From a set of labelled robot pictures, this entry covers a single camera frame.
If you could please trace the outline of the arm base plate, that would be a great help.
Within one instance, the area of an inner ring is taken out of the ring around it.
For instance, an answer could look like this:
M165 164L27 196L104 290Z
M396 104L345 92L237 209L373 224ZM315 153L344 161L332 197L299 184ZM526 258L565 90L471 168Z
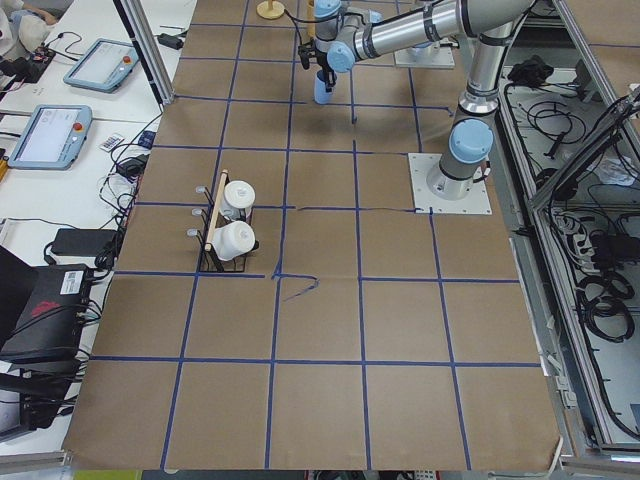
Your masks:
M429 43L422 47L409 47L394 53L395 66L400 68L423 68L452 70L455 60L452 48L442 43Z
M453 180L440 169L441 154L409 153L414 210L419 214L491 215L484 181Z

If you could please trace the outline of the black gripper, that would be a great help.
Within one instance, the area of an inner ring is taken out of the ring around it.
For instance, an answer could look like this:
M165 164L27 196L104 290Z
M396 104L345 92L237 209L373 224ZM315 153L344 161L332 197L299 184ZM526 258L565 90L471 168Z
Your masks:
M304 70L310 69L310 62L315 59L321 67L321 81L324 84L326 93L332 93L336 85L337 76L330 67L327 60L327 53L321 51L315 43L303 43L298 46L298 56Z

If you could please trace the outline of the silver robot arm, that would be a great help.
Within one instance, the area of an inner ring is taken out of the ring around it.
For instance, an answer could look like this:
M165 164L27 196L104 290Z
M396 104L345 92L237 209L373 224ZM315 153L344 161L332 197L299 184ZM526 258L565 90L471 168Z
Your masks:
M427 1L401 15L381 20L371 10L347 1L317 1L315 37L297 48L304 69L316 59L325 90L333 90L338 73L359 62L406 48L464 34L470 38L510 25L528 13L530 1Z
M457 201L468 194L477 167L492 149L499 69L516 24L531 5L530 1L442 1L425 8L428 39L463 33L477 40L448 150L427 175L429 188L445 200Z

